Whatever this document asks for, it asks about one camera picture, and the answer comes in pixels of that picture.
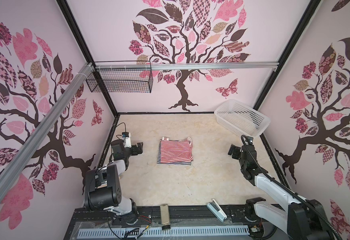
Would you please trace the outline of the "red white striped tank top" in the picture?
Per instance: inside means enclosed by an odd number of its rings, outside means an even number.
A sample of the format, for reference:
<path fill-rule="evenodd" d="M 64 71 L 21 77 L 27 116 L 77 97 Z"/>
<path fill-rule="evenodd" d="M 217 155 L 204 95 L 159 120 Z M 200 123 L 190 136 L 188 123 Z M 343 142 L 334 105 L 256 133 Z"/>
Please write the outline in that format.
<path fill-rule="evenodd" d="M 193 141 L 190 137 L 183 140 L 170 140 L 163 137 L 159 143 L 157 161 L 180 162 L 193 161 Z"/>

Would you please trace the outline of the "navy white striped tank top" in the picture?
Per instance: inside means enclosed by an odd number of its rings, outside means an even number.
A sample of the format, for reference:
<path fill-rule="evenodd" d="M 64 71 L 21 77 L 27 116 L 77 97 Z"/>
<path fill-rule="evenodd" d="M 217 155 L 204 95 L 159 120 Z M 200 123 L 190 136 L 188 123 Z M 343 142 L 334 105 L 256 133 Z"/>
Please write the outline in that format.
<path fill-rule="evenodd" d="M 177 166 L 177 165 L 186 165 L 186 166 L 190 166 L 192 164 L 193 161 L 180 161 L 180 162 L 166 162 L 166 161 L 160 161 L 158 160 L 157 161 L 157 164 L 160 164 L 160 165 L 174 165 L 174 166 Z"/>

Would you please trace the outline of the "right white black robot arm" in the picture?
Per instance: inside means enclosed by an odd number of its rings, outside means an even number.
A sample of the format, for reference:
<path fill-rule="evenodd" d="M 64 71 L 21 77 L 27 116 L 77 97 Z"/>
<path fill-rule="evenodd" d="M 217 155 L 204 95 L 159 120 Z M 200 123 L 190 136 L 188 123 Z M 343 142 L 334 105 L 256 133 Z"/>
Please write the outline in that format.
<path fill-rule="evenodd" d="M 253 138 L 242 135 L 241 141 L 241 147 L 230 146 L 229 156 L 239 161 L 241 173 L 247 181 L 278 204 L 276 207 L 261 197 L 246 201 L 245 216 L 249 221 L 266 220 L 274 226 L 261 237 L 262 240 L 268 240 L 277 230 L 284 232 L 290 240 L 341 239 L 320 202 L 308 200 L 276 181 L 258 163 Z"/>

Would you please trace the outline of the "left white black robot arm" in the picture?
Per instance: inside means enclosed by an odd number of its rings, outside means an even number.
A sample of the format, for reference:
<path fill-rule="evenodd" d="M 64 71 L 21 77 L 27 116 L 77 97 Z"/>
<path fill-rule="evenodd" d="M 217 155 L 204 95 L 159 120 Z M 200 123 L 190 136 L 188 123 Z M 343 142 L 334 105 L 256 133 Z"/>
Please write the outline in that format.
<path fill-rule="evenodd" d="M 129 167 L 129 158 L 143 153 L 144 143 L 126 146 L 123 140 L 111 142 L 109 164 L 90 170 L 85 176 L 84 207 L 88 211 L 111 212 L 132 225 L 138 221 L 138 208 L 122 195 L 120 175 Z"/>

